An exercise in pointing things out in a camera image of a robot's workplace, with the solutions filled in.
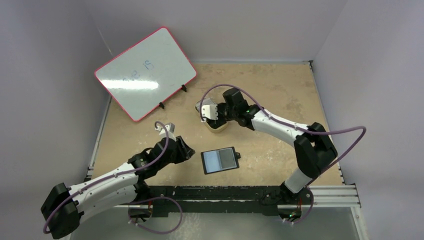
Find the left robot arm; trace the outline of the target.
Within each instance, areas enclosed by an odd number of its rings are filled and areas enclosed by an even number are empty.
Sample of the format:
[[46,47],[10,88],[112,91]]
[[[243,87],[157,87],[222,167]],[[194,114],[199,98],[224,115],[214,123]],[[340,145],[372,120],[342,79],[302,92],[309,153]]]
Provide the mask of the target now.
[[155,176],[168,164],[189,160],[195,150],[181,136],[162,138],[154,147],[133,155],[111,172],[92,180],[66,186],[55,185],[41,206],[45,219],[44,234],[63,238],[78,228],[82,218],[121,204],[151,203],[154,196],[145,180]]

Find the black leather card holder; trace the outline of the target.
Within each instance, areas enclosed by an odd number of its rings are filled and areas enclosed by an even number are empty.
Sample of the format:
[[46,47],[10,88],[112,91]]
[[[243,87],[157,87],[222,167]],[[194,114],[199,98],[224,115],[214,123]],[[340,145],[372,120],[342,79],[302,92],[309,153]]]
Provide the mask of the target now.
[[205,175],[238,169],[241,154],[233,146],[200,153]]

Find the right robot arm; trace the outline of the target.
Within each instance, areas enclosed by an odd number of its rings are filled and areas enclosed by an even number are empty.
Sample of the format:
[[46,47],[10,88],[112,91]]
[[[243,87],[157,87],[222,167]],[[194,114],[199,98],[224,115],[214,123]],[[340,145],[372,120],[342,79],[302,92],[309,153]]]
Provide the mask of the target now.
[[281,185],[280,196],[288,204],[300,198],[301,190],[321,175],[338,152],[325,128],[318,122],[300,124],[261,110],[257,104],[248,104],[236,88],[222,94],[223,103],[217,106],[217,117],[225,122],[236,121],[241,127],[271,135],[292,146],[297,168]]

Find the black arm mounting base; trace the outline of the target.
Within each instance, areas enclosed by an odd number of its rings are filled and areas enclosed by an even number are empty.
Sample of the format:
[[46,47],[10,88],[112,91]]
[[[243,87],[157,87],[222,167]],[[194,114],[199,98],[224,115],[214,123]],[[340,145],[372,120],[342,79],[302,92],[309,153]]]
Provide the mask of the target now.
[[150,205],[154,217],[170,213],[261,214],[289,221],[302,217],[303,207],[314,203],[312,191],[304,187],[299,193],[285,193],[280,185],[260,186],[172,186],[135,184],[135,199],[130,205]]

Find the dark credit card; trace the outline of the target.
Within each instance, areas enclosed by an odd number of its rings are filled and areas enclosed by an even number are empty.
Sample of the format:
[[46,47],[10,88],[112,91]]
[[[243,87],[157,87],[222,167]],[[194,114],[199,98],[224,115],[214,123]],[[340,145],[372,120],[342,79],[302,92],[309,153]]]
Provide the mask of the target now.
[[231,148],[220,150],[219,160],[222,169],[232,169],[237,166],[234,152]]

